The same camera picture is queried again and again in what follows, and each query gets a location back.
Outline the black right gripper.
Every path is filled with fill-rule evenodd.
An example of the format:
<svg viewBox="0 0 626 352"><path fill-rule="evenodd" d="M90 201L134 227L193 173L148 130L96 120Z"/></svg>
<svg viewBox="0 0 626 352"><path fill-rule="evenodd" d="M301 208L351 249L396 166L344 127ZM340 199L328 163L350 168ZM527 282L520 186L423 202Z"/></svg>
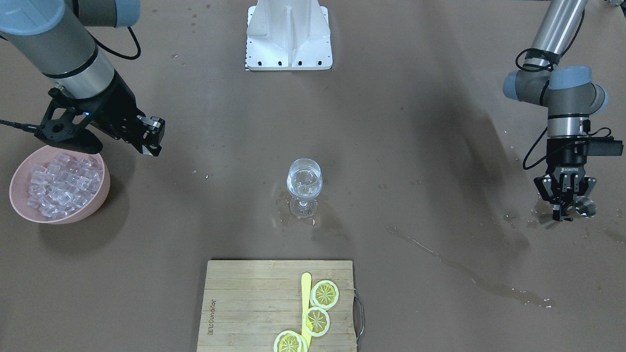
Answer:
<svg viewBox="0 0 626 352"><path fill-rule="evenodd" d="M91 98L74 99L74 107L89 113L92 126L114 139L130 143L140 154L159 156L166 122L147 117L127 83L116 73L109 86Z"/></svg>

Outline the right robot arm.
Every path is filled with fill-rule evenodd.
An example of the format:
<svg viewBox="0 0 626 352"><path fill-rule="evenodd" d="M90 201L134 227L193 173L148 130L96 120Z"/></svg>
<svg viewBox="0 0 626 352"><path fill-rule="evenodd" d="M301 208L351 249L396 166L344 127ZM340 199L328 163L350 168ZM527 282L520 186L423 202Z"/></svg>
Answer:
<svg viewBox="0 0 626 352"><path fill-rule="evenodd" d="M40 124L6 124L58 149L98 154L103 144L88 130L94 126L141 154L158 156L165 120L137 107L134 92L107 58L112 50L88 31L131 29L140 11L138 0L3 0L1 36L53 82Z"/></svg>

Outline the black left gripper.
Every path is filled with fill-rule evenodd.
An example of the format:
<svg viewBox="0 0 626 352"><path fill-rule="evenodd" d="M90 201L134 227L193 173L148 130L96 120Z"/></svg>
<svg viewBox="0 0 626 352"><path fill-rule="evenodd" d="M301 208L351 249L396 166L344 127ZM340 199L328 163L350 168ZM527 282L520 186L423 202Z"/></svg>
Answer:
<svg viewBox="0 0 626 352"><path fill-rule="evenodd" d="M589 138L549 138L546 142L545 174L534 183L540 198L552 204L555 221L578 218L577 197L588 197L596 185L596 179L585 171Z"/></svg>

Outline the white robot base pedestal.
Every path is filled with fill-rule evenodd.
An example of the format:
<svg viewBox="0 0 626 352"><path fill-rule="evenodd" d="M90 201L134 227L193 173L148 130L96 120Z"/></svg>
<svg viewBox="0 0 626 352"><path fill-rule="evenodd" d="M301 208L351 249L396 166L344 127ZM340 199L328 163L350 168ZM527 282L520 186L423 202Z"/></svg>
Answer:
<svg viewBox="0 0 626 352"><path fill-rule="evenodd" d="M329 11L317 0L259 0L248 8L246 24L250 71L333 67Z"/></svg>

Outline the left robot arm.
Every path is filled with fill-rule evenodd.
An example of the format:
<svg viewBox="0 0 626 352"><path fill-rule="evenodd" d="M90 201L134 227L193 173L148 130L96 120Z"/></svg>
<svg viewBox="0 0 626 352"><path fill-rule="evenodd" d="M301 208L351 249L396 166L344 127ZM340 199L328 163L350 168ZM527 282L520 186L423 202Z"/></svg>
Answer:
<svg viewBox="0 0 626 352"><path fill-rule="evenodd" d="M546 150L539 162L546 170L534 179L539 196L551 204L554 221L571 221L572 213L595 215L589 194L596 178L585 172L589 156L620 156L623 145L610 134L591 131L592 114L608 103L603 87L592 82L588 66L559 62L577 37L585 17L585 0L553 0L532 46L519 54L524 62L503 83L506 97L546 107Z"/></svg>

